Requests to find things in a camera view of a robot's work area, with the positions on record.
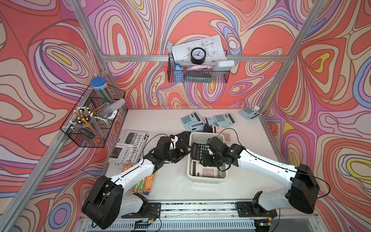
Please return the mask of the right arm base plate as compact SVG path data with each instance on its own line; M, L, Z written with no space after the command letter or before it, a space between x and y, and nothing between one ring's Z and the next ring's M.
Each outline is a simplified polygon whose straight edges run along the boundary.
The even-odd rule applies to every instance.
M252 202L236 202L235 208L240 218L275 218L277 216L275 209L267 211L257 204L252 204Z

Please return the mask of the black round clock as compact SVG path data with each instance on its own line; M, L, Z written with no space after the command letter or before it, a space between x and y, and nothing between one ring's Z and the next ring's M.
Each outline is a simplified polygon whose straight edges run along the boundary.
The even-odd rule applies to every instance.
M191 63L195 65L202 65L206 60L206 51L201 47L195 47L190 53Z

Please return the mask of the blue lid pencil jar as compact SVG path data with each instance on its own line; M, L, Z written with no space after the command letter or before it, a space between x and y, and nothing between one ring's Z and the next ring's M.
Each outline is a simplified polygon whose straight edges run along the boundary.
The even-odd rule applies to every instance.
M114 97L108 88L105 78L95 77L91 79L90 84L93 86L96 93L103 99L104 102L114 102Z

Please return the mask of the newspaper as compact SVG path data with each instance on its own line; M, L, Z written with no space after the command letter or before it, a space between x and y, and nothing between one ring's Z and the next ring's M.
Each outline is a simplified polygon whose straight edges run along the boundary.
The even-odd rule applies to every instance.
M108 162L112 165L136 164L148 138L147 131L124 130Z

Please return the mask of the colourful children's book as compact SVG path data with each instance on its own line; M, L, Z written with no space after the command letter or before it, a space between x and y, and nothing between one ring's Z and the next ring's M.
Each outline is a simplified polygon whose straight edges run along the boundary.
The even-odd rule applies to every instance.
M149 195L152 191L152 185L155 180L156 173L142 179L138 183L136 183L132 188L130 189L133 192L138 192L143 195Z

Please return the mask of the blue calculator far corner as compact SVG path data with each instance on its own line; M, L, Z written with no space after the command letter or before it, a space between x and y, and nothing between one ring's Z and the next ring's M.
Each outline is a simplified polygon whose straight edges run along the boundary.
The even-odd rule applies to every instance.
M258 118L261 113L259 110L256 110L255 108L247 107L238 112L244 119L251 120Z

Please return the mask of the black calculator under pile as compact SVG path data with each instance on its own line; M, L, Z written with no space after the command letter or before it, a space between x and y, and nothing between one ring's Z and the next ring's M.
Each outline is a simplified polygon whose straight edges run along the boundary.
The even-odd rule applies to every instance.
M212 126L208 125L207 123L204 125L204 128L203 128L203 132L206 132L206 133L213 133L213 128Z

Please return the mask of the white paper drawing sheet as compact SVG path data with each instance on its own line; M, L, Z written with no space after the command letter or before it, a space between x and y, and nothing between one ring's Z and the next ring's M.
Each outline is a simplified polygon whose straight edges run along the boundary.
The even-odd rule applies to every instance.
M219 35L175 45L172 56L182 66L216 65L227 60Z

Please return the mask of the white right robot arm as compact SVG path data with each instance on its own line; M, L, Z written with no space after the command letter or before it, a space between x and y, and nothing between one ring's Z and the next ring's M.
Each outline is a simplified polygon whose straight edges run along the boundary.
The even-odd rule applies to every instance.
M294 208L312 214L320 186L311 168L305 164L298 167L260 156L245 147L232 144L206 144L209 155L203 158L208 166L236 166L264 175L283 187L270 192L260 191L254 197L258 209L271 211L277 208Z

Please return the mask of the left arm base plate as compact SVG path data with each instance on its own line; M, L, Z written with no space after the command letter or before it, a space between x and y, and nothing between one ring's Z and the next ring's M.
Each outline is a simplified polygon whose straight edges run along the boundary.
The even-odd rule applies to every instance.
M132 218L153 218L160 216L161 214L161 203L145 203L137 213L129 213L121 215L122 219Z

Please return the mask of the pink calculator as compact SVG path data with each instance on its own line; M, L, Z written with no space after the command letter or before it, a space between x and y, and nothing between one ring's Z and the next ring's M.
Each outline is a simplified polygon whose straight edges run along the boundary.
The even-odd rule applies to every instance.
M221 172L216 167L202 166L199 160L192 160L190 164L193 177L221 178Z
M231 142L231 134L227 128L214 125L213 131L214 133L218 133L218 134L221 133L224 136L225 142L227 143Z

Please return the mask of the cream plastic storage box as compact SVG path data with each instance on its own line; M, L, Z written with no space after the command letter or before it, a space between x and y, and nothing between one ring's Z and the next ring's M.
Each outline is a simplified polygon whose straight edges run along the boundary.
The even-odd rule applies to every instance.
M224 136L217 133L192 132L189 137L190 154L187 161L187 176L193 182L219 184L228 179L228 166L217 166L214 153L207 146L209 139L218 137L224 142Z

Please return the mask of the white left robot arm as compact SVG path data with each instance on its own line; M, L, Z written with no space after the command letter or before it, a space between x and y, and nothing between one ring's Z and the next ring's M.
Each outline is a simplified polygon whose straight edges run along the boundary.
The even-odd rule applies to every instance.
M137 164L113 177L98 178L82 206L82 213L91 219L92 227L107 229L120 216L147 217L152 214L157 217L157 211L149 208L144 196L135 192L124 198L124 194L164 164L177 163L187 156L190 134L189 131L170 136L164 134L157 146Z

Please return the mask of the white box in basket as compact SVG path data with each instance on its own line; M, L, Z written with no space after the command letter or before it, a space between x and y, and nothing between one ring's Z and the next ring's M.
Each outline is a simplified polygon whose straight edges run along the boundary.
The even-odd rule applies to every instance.
M227 72L235 66L235 61L219 61L213 68L216 72Z

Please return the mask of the clear cup of pencils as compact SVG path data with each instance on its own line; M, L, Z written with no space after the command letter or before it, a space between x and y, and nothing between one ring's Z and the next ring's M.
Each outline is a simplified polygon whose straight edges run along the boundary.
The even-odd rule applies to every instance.
M76 107L72 112L70 123L73 129L89 139L103 138L103 132L96 117L88 107Z

